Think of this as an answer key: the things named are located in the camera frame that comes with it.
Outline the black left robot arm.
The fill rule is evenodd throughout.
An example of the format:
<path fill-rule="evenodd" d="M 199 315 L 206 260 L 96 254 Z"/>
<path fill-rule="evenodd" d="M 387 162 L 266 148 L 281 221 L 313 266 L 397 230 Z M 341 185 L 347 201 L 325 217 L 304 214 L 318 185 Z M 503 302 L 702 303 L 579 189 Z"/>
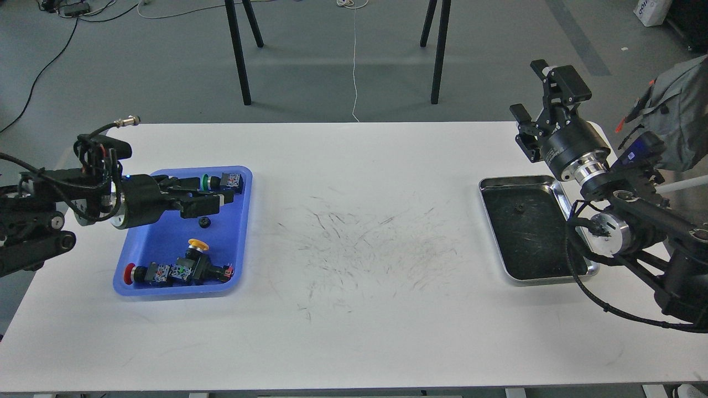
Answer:
<path fill-rule="evenodd" d="M 121 161 L 132 156 L 132 147 L 104 131 L 139 121 L 128 116 L 79 134 L 72 147 L 79 168 L 36 168 L 2 153 L 2 160 L 23 169 L 17 184 L 2 187 L 2 276 L 39 270 L 46 260 L 73 249 L 76 235 L 64 230 L 60 202 L 83 225 L 109 220 L 117 229 L 129 229 L 153 224 L 166 211 L 186 219 L 217 214 L 243 192 L 245 180 L 238 173 L 184 179 L 124 176 Z"/>

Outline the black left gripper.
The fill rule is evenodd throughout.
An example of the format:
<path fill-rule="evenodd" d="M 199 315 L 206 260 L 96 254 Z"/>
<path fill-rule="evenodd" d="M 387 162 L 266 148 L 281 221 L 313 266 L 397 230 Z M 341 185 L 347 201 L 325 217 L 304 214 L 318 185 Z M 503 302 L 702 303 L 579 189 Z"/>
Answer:
<path fill-rule="evenodd" d="M 218 214 L 233 202 L 232 193 L 189 196 L 202 191 L 200 177 L 177 178 L 169 175 L 131 174 L 121 178 L 121 208 L 111 217 L 117 229 L 128 229 L 157 222 L 165 211 L 179 209 L 182 218 Z"/>

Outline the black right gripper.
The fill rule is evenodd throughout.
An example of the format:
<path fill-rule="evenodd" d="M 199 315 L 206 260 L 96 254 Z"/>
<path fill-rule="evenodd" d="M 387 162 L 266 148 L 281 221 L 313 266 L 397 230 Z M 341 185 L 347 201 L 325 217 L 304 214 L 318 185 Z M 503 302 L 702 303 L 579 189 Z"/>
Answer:
<path fill-rule="evenodd" d="M 523 104 L 510 112 L 517 123 L 516 143 L 532 163 L 543 161 L 561 182 L 589 183 L 608 172 L 609 146 L 576 111 L 592 97 L 591 89 L 572 65 L 550 66 L 533 60 L 531 69 L 542 81 L 542 113 L 533 121 Z"/>

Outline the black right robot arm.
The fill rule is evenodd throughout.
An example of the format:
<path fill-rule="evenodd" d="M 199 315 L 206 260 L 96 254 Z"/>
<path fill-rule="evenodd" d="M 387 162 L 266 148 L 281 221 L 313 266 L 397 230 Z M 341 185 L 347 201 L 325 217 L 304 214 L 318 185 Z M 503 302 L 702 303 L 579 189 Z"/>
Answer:
<path fill-rule="evenodd" d="M 673 211 L 658 192 L 662 170 L 687 169 L 706 155 L 706 143 L 687 133 L 706 131 L 706 100 L 686 96 L 705 79 L 706 57 L 687 61 L 653 80 L 617 130 L 636 126 L 610 163 L 609 144 L 579 115 L 591 90 L 571 65 L 530 63 L 543 87 L 542 110 L 531 118 L 521 104 L 510 111 L 516 143 L 531 162 L 544 162 L 557 181 L 574 181 L 581 199 L 566 222 L 565 245 L 588 260 L 621 265 L 653 291 L 662 314 L 675 323 L 617 309 L 592 293 L 571 271 L 581 291 L 605 312 L 632 322 L 688 333 L 706 333 L 706 226 Z"/>

